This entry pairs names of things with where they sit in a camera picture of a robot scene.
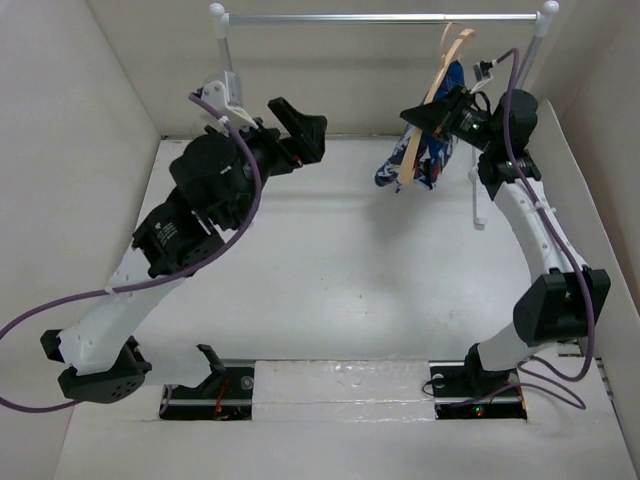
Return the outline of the blue patterned trousers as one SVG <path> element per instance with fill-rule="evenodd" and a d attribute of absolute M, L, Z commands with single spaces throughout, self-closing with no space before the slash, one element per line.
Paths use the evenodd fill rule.
<path fill-rule="evenodd" d="M 454 87 L 464 86 L 464 68 L 459 61 L 453 61 L 440 83 L 434 100 L 446 96 Z M 407 124 L 401 138 L 396 142 L 389 158 L 377 169 L 374 174 L 374 183 L 377 187 L 385 187 L 391 184 L 396 186 L 396 191 L 401 189 L 397 179 L 401 162 L 408 147 L 408 143 L 415 128 Z M 442 170 L 446 167 L 456 146 L 456 140 L 441 142 L 434 139 L 428 133 L 422 133 L 416 153 L 416 171 L 414 182 L 422 187 L 432 190 Z"/>

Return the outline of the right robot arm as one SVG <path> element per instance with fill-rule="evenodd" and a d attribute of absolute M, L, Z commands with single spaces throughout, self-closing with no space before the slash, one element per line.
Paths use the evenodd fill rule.
<path fill-rule="evenodd" d="M 592 269 L 570 244 L 546 198 L 541 172 L 528 151 L 537 110 L 536 98 L 514 85 L 496 108 L 480 108 L 475 92 L 456 86 L 400 114 L 437 140 L 461 140 L 480 151 L 480 182 L 510 224 L 531 277 L 513 307 L 511 323 L 472 345 L 463 367 L 444 376 L 443 385 L 468 397 L 505 391 L 516 368 L 553 343 L 584 338 L 590 360 L 611 287 L 607 272 Z"/>

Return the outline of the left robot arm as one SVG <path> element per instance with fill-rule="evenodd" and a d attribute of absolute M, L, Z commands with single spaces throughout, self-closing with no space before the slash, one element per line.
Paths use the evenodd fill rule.
<path fill-rule="evenodd" d="M 133 337 L 140 324 L 244 235 L 270 177 L 322 160 L 325 116 L 277 97 L 268 108 L 281 126 L 267 128 L 238 102 L 233 82 L 213 80 L 190 94 L 210 121 L 171 162 L 173 189 L 136 227 L 121 270 L 84 295 L 95 302 L 86 315 L 42 335 L 47 358 L 66 367 L 58 378 L 66 399 L 110 404 L 142 386 L 152 365 Z"/>

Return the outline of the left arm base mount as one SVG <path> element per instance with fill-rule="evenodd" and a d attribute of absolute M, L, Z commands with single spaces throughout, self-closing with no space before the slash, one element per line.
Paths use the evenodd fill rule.
<path fill-rule="evenodd" d="M 236 363 L 227 366 L 225 379 L 207 392 L 201 388 L 165 386 L 159 418 L 167 421 L 251 420 L 254 377 L 254 363 Z"/>

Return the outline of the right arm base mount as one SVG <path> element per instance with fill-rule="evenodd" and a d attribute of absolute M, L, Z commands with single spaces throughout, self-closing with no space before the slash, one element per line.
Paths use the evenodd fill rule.
<path fill-rule="evenodd" d="M 515 369 L 471 379 L 463 362 L 429 363 L 422 391 L 434 403 L 437 420 L 503 420 L 528 418 Z"/>

